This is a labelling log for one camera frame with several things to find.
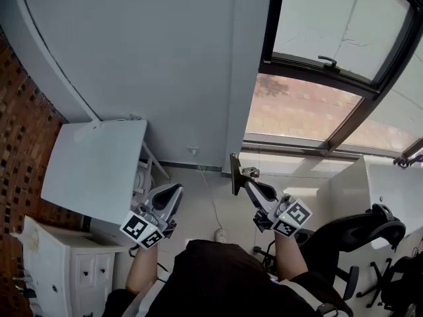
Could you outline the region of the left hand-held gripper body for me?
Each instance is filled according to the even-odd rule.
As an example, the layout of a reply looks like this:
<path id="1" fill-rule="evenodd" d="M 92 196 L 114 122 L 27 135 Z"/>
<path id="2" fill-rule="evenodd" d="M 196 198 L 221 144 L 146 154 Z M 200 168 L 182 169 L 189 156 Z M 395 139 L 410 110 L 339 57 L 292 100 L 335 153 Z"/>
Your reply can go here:
<path id="1" fill-rule="evenodd" d="M 170 238 L 176 228 L 173 216 L 183 193 L 181 184 L 165 184 L 152 189 L 144 201 L 128 212 L 120 232 L 145 250 Z"/>

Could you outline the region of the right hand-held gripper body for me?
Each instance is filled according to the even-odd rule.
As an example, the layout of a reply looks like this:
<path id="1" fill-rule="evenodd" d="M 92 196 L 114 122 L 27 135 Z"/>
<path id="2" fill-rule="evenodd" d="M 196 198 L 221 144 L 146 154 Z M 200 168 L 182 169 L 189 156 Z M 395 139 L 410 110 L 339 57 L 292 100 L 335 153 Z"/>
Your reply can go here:
<path id="1" fill-rule="evenodd" d="M 302 200 L 286 192 L 277 194 L 272 186 L 249 180 L 245 189 L 256 208 L 253 222 L 260 232 L 292 237 L 313 215 Z"/>

